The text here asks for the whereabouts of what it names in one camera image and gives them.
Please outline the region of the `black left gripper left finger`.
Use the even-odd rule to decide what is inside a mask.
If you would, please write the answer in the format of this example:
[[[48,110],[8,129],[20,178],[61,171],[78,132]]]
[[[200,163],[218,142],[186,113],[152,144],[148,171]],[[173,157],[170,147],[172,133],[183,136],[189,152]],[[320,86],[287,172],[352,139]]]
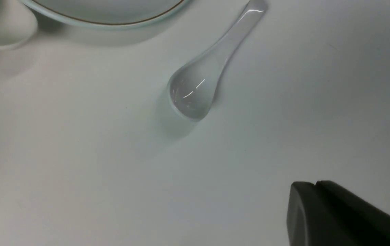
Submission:
[[[313,184],[293,182],[289,192],[287,232],[291,246],[328,246],[328,209]]]

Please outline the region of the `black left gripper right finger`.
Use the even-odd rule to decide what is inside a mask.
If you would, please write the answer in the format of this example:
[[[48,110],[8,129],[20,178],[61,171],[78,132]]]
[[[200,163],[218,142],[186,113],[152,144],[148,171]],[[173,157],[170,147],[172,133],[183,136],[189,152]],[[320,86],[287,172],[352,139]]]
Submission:
[[[333,181],[315,184],[340,221],[364,246],[390,246],[390,215]]]

